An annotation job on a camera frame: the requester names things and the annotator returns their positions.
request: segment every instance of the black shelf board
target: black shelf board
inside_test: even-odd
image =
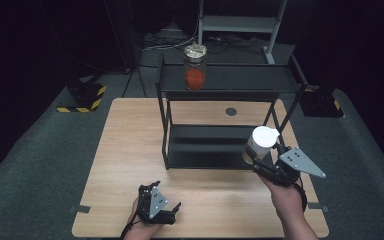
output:
[[[184,67],[166,64],[161,69],[161,92],[228,92],[228,93],[296,93],[298,84],[287,65],[211,65],[205,73],[204,88],[191,91],[185,88]]]
[[[170,168],[251,169],[242,151],[255,126],[175,125],[170,129]]]

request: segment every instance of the yellow and black hazard tape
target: yellow and black hazard tape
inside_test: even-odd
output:
[[[102,96],[104,95],[107,86],[102,86],[98,93],[96,94],[96,99],[92,103],[90,107],[76,107],[76,106],[57,106],[57,112],[94,112],[98,108],[99,104],[101,104]]]

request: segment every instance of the red object in jar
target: red object in jar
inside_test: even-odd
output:
[[[205,75],[198,69],[189,69],[185,72],[186,88],[199,90],[204,87]]]

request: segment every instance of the metal rack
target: metal rack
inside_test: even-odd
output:
[[[256,127],[175,124],[172,101],[270,102],[262,125],[273,117],[283,143],[282,131],[308,85],[294,56],[285,65],[207,64],[208,81],[197,91],[185,88],[183,75],[182,64],[166,64],[163,55],[160,56],[156,89],[164,129],[162,154],[166,169],[249,169],[248,164],[238,159],[242,158],[242,149]],[[281,93],[295,94],[295,98],[279,122],[274,106]]]
[[[281,0],[276,17],[212,16],[204,14],[204,0],[199,0],[198,44],[204,31],[270,33],[264,55],[269,64],[275,64],[272,50],[282,22],[287,0]]]

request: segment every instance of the circular hole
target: circular hole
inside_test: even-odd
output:
[[[226,114],[229,116],[235,116],[238,112],[234,108],[227,108],[226,109]]]

